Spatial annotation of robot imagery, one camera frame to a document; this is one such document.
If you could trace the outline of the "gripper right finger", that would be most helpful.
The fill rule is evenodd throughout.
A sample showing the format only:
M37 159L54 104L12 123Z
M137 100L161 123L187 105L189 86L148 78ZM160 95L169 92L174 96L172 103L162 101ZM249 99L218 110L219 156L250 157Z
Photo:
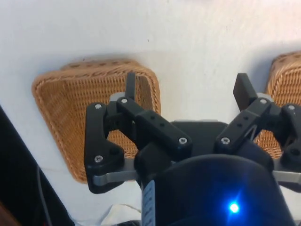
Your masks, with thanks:
M240 113L216 138L215 151L235 154L247 140L253 141L267 130L281 147L281 163L300 166L301 107L291 103L279 107L269 96L259 97L245 73L237 74L233 95Z

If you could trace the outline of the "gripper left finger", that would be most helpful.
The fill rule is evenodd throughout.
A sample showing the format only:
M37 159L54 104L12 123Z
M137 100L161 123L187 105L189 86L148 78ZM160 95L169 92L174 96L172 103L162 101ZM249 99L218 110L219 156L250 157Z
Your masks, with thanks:
M86 109L84 166L88 188L94 194L130 180L144 187L173 162L191 155L192 140L187 134L136 103L135 80L135 73L129 72L125 92L113 94L108 104L96 102ZM138 152L133 159L108 140L109 133L116 130L135 144Z

